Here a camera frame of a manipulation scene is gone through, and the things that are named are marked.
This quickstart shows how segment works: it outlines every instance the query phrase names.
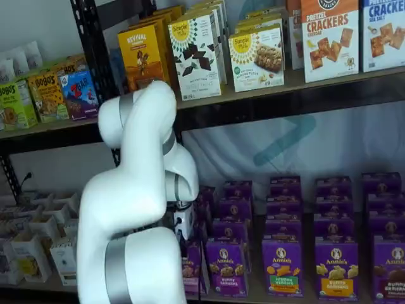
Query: cracker image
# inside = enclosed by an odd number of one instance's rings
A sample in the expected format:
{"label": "cracker image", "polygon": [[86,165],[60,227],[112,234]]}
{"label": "cracker image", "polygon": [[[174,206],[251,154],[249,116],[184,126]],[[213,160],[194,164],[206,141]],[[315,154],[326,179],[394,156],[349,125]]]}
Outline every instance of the cracker image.
{"label": "cracker image", "polygon": [[342,31],[342,37],[340,38],[340,44],[345,48],[350,46],[352,40],[353,30],[351,28],[345,27]]}
{"label": "cracker image", "polygon": [[400,49],[402,43],[404,42],[404,37],[405,37],[405,28],[397,27],[395,29],[394,35],[392,36],[392,39],[390,40],[390,46],[396,49]]}
{"label": "cracker image", "polygon": [[318,48],[321,58],[329,56],[330,48],[328,37],[325,37],[318,41]]}
{"label": "cracker image", "polygon": [[377,36],[371,39],[371,54],[374,57],[384,54],[384,44],[382,43],[382,37]]}
{"label": "cracker image", "polygon": [[342,49],[342,45],[339,42],[333,41],[330,45],[330,51],[327,58],[336,62],[337,58],[339,57],[340,50]]}
{"label": "cracker image", "polygon": [[394,31],[392,30],[392,23],[388,23],[380,27],[382,44],[391,42]]}

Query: snack box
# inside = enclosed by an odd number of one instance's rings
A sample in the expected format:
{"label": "snack box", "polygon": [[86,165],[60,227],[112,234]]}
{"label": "snack box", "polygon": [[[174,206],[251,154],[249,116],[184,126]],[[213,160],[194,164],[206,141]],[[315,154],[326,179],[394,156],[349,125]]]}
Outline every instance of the snack box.
{"label": "snack box", "polygon": [[169,24],[169,33],[182,99],[221,95],[222,62],[214,13],[184,15]]}
{"label": "snack box", "polygon": [[298,175],[272,177],[270,179],[270,194],[272,196],[294,195],[301,197],[301,178]]}
{"label": "snack box", "polygon": [[404,5],[397,0],[363,0],[363,71],[405,65]]}
{"label": "snack box", "polygon": [[266,290],[272,296],[301,297],[303,289],[301,245],[294,235],[280,239],[265,235],[261,242]]}
{"label": "snack box", "polygon": [[301,1],[305,82],[359,72],[357,0]]}
{"label": "snack box", "polygon": [[284,84],[284,53],[279,25],[232,35],[229,48],[236,92]]}
{"label": "snack box", "polygon": [[27,129],[38,123],[27,81],[16,79],[0,85],[0,120],[5,130]]}
{"label": "snack box", "polygon": [[200,255],[200,246],[201,243],[199,241],[188,241],[186,244],[187,257],[182,258],[183,284],[185,293],[188,295],[198,295],[198,280],[200,271],[202,271],[200,282],[201,294],[207,295],[209,292],[209,276],[207,264],[205,261],[204,250],[202,250],[202,256]]}
{"label": "snack box", "polygon": [[170,85],[164,33],[158,29],[151,24],[118,34],[130,91],[143,89],[156,79]]}
{"label": "snack box", "polygon": [[297,70],[304,67],[301,1],[287,0],[287,11],[289,13],[289,37],[292,69]]}
{"label": "snack box", "polygon": [[206,250],[215,291],[222,296],[246,297],[249,285],[242,241],[228,237],[209,238]]}
{"label": "snack box", "polygon": [[352,236],[315,237],[315,262],[320,300],[359,300],[358,244]]}
{"label": "snack box", "polygon": [[374,303],[403,303],[405,297],[405,236],[379,234],[373,238]]}
{"label": "snack box", "polygon": [[72,120],[97,117],[99,101],[89,70],[67,74],[59,80]]}
{"label": "snack box", "polygon": [[331,194],[351,195],[352,181],[348,176],[329,177],[326,179],[316,179],[316,194],[327,196]]}

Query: purple annie's box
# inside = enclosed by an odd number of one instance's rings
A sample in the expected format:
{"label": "purple annie's box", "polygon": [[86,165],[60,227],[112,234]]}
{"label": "purple annie's box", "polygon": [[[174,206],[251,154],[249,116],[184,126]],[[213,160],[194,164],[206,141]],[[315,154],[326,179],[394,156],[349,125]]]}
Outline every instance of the purple annie's box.
{"label": "purple annie's box", "polygon": [[[198,277],[200,271],[200,242],[189,241],[187,243],[187,258],[182,258],[183,264],[183,284],[185,293],[188,295],[198,295]],[[207,264],[202,252],[202,276],[201,294],[207,295],[209,291],[209,276]]]}
{"label": "purple annie's box", "polygon": [[375,303],[404,303],[404,252],[404,235],[374,236],[373,298]]}
{"label": "purple annie's box", "polygon": [[272,177],[270,179],[270,194],[294,195],[301,197],[301,178],[298,175],[290,177]]}
{"label": "purple annie's box", "polygon": [[264,236],[261,243],[266,290],[272,296],[302,296],[301,245],[295,236]]}
{"label": "purple annie's box", "polygon": [[316,195],[328,196],[331,194],[351,195],[352,182],[348,176],[329,177],[316,179]]}
{"label": "purple annie's box", "polygon": [[242,241],[228,237],[210,238],[206,249],[215,291],[223,296],[246,297],[249,286]]}

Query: white box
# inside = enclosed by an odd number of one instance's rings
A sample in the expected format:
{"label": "white box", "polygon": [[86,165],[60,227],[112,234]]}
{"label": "white box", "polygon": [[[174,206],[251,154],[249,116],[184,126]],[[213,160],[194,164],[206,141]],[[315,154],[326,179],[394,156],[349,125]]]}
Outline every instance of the white box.
{"label": "white box", "polygon": [[363,0],[364,72],[405,65],[404,19],[403,1]]}
{"label": "white box", "polygon": [[64,237],[51,246],[56,269],[65,286],[76,286],[76,239]]}
{"label": "white box", "polygon": [[19,233],[12,241],[18,266],[27,282],[46,282],[52,274],[41,241],[29,231]]}
{"label": "white box", "polygon": [[302,0],[305,82],[359,72],[358,0]]}

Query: white packaging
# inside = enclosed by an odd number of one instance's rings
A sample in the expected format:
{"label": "white packaging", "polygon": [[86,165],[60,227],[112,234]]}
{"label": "white packaging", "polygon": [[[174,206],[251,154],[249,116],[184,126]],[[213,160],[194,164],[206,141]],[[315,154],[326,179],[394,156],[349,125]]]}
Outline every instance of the white packaging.
{"label": "white packaging", "polygon": [[52,274],[37,234],[19,233],[12,241],[18,266],[27,282],[46,282]]}
{"label": "white packaging", "polygon": [[363,71],[405,65],[403,0],[363,0]]}
{"label": "white packaging", "polygon": [[76,239],[60,239],[52,245],[51,254],[62,284],[76,286]]}

